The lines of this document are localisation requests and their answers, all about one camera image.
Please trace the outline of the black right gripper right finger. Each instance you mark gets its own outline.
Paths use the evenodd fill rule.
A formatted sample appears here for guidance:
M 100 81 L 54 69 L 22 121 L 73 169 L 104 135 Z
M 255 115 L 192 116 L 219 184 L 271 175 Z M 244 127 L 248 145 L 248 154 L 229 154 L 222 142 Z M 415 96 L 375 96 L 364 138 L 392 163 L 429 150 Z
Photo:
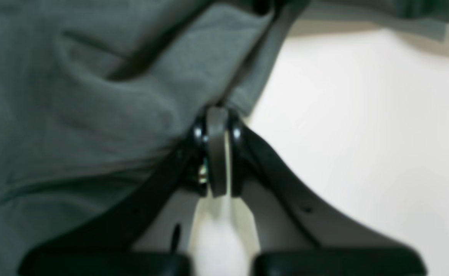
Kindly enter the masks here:
M 309 189 L 238 113 L 229 114 L 231 194 L 250 209 L 253 276 L 426 276 L 410 246 L 357 222 Z

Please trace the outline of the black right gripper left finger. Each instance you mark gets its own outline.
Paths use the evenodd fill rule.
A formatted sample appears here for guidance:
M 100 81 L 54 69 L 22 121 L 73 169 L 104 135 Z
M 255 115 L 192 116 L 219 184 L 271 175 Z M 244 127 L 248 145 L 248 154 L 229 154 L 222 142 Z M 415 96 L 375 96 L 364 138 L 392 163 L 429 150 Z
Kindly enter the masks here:
M 143 183 L 105 213 L 31 250 L 21 276 L 191 276 L 195 209 L 227 193 L 229 112 L 201 112 Z

